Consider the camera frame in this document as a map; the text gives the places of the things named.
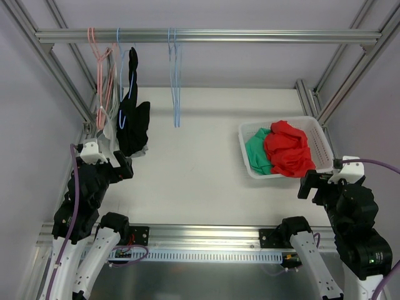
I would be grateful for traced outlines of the red tank top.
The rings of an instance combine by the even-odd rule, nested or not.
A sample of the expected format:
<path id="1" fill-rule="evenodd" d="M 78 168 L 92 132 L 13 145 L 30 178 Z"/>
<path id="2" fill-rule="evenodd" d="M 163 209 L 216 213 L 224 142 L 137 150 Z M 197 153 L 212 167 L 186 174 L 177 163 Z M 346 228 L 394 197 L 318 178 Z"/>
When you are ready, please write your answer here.
<path id="1" fill-rule="evenodd" d="M 287 121 L 272 123 L 270 130 L 263 148 L 271 163 L 271 174 L 302 178 L 309 170 L 316 170 L 304 131 L 292 127 Z"/>

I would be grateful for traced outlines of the green tank top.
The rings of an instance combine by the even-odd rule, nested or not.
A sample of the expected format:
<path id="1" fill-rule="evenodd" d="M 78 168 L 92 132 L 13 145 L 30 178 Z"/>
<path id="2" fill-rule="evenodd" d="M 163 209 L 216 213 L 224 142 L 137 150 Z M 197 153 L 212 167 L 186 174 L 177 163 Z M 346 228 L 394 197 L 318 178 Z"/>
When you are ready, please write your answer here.
<path id="1" fill-rule="evenodd" d="M 270 129 L 261 127 L 245 143 L 249 165 L 259 175 L 271 175 L 272 164 L 264 150 L 264 140 L 270 132 Z"/>

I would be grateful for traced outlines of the blue hanger with red top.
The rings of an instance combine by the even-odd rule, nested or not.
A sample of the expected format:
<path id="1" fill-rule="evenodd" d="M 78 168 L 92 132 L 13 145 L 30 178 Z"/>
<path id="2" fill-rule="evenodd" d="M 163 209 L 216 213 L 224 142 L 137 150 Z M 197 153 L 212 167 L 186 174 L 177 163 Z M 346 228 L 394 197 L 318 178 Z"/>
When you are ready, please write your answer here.
<path id="1" fill-rule="evenodd" d="M 178 45 L 176 43 L 176 28 L 167 30 L 167 46 L 169 54 L 169 80 L 171 86 L 171 97 L 173 106 L 174 127 L 180 127 L 180 100 L 179 100 L 179 62 Z"/>

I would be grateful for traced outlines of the blue wire hanger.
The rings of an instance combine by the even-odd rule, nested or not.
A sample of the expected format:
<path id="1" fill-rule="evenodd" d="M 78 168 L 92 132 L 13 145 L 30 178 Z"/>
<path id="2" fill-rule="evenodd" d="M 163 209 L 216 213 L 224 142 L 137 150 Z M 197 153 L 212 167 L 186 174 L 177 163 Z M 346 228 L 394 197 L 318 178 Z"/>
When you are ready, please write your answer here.
<path id="1" fill-rule="evenodd" d="M 181 127 L 181 64 L 182 50 L 178 43 L 178 30 L 173 30 L 173 48 L 171 56 L 174 57 L 174 66 L 171 68 L 171 88 L 174 107 L 174 127 Z"/>

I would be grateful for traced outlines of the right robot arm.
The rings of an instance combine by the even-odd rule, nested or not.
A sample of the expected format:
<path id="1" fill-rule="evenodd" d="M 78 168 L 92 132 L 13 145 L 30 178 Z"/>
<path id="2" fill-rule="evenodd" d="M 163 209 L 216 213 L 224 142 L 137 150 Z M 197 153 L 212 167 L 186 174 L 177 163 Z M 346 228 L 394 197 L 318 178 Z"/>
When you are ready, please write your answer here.
<path id="1" fill-rule="evenodd" d="M 314 204 L 327 213 L 336 251 L 343 265 L 344 288 L 333 279 L 323 261 L 314 233 L 305 217 L 287 217 L 279 225 L 279 241 L 294 248 L 318 299 L 380 299 L 392 271 L 393 252 L 375 230 L 378 205 L 363 180 L 341 178 L 310 170 L 301 179 L 299 199 L 316 194 Z"/>

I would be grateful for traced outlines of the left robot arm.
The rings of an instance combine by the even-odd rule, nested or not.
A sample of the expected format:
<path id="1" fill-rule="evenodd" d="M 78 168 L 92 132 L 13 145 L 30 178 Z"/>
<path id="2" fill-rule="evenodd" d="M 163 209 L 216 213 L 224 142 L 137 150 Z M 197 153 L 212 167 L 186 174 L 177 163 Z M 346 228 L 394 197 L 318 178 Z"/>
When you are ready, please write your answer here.
<path id="1" fill-rule="evenodd" d="M 133 177 L 132 160 L 114 152 L 119 163 L 94 164 L 72 157 L 64 201 L 54 215 L 51 264 L 41 299 L 89 299 L 94 283 L 117 244 L 130 237 L 127 216 L 99 208 L 111 184 Z"/>

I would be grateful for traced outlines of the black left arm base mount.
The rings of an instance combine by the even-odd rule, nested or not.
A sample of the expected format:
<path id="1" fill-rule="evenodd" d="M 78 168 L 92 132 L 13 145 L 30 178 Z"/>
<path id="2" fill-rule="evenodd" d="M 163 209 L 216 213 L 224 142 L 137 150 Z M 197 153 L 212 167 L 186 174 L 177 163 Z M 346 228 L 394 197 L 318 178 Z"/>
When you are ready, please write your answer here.
<path id="1" fill-rule="evenodd" d="M 128 245 L 147 246 L 149 242 L 150 228 L 148 226 L 130 226 L 128 234 Z"/>

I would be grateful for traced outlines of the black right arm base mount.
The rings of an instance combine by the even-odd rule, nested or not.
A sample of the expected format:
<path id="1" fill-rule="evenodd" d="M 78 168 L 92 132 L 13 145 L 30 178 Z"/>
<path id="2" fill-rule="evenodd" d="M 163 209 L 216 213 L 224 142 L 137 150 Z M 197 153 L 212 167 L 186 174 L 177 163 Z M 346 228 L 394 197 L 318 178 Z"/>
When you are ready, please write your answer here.
<path id="1" fill-rule="evenodd" d="M 284 246 L 279 229 L 262 228 L 258 231 L 261 249 L 280 249 Z"/>

